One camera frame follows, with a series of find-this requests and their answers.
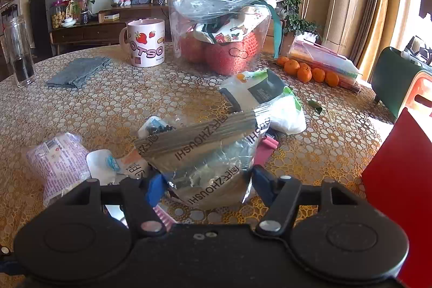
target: white plate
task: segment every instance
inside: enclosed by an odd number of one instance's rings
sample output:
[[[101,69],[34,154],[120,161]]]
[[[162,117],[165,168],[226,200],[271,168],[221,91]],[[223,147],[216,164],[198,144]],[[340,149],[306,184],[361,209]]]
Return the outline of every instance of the white plate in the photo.
[[[71,26],[73,26],[73,25],[75,25],[76,24],[76,19],[75,20],[72,20],[72,21],[69,21],[69,22],[63,22],[62,24],[61,24],[61,26],[63,27],[63,28],[69,28],[69,27],[71,27]]]

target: cabinet drawer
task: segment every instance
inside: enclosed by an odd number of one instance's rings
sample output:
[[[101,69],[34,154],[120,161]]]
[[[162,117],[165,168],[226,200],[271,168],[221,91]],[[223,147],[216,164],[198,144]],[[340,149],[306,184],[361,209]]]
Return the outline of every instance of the cabinet drawer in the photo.
[[[70,43],[83,40],[82,28],[62,28],[51,32],[53,43]]]
[[[123,23],[87,26],[84,28],[83,35],[85,40],[111,40],[113,42],[118,42],[120,31],[125,27],[126,25]]]

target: curtain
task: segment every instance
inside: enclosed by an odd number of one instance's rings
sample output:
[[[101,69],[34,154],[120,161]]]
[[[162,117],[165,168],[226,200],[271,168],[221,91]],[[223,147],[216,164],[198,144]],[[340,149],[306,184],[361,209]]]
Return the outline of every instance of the curtain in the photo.
[[[349,58],[363,74],[362,79],[370,80],[375,61],[379,56],[379,45],[384,28],[388,0],[368,0],[365,13]]]

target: screw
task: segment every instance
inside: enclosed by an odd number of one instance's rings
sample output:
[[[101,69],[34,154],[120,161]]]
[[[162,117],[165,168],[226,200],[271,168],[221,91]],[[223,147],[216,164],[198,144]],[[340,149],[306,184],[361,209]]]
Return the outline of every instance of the screw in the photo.
[[[141,224],[141,228],[146,232],[159,232],[162,229],[162,223],[158,221],[146,221]]]
[[[265,220],[260,222],[260,228],[266,232],[277,232],[281,229],[281,225],[277,221]]]
[[[197,240],[204,240],[204,239],[206,239],[206,238],[205,238],[204,235],[201,234],[201,233],[195,233],[195,234],[194,234],[194,239],[197,239]]]
[[[208,237],[208,238],[217,237],[217,233],[216,232],[207,232],[206,233],[206,237]]]

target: clear water bottle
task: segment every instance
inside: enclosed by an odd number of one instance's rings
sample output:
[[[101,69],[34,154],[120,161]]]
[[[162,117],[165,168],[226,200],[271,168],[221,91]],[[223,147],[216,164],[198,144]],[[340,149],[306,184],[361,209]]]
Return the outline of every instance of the clear water bottle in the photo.
[[[6,47],[16,84],[25,87],[35,81],[35,71],[24,16],[13,18],[5,27]]]

